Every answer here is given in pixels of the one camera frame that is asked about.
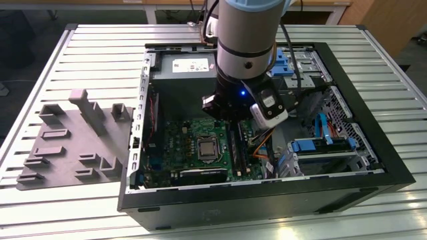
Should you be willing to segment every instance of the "aluminum table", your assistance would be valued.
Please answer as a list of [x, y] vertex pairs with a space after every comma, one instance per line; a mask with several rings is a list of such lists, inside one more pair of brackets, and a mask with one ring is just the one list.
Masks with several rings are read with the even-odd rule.
[[[427, 100], [367, 30], [290, 25], [294, 42], [327, 42], [417, 183], [339, 213], [148, 232], [116, 211], [119, 182], [15, 189], [38, 135], [44, 104], [88, 89], [102, 108], [135, 106], [144, 44], [196, 43], [187, 25], [79, 25], [64, 31], [0, 148], [0, 238], [425, 239], [427, 232]], [[284, 42], [278, 32], [278, 41]]]

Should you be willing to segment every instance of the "blue latch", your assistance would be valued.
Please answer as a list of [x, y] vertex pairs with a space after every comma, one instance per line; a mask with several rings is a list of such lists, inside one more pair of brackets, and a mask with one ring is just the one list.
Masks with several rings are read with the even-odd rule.
[[291, 143], [292, 150], [295, 153], [299, 151], [314, 151], [316, 150], [315, 143], [312, 140], [296, 140]]
[[276, 50], [276, 57], [274, 67], [271, 69], [271, 75], [274, 77], [291, 77], [294, 76], [294, 70], [288, 65], [288, 58], [283, 53], [282, 49]]
[[350, 138], [347, 139], [347, 141], [348, 141], [348, 144], [350, 144], [351, 150], [355, 150], [355, 149], [356, 149], [356, 147], [358, 147], [356, 140], [355, 140], [352, 137], [350, 137]]

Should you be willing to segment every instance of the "red wire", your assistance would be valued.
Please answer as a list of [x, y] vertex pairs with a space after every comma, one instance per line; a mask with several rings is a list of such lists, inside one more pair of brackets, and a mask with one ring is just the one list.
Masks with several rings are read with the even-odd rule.
[[152, 136], [155, 134], [155, 113], [154, 113], [154, 99], [150, 98], [150, 112], [151, 112], [151, 133], [150, 133], [150, 137], [147, 139], [147, 143], [146, 143], [146, 148], [148, 146], [150, 140], [152, 139]]

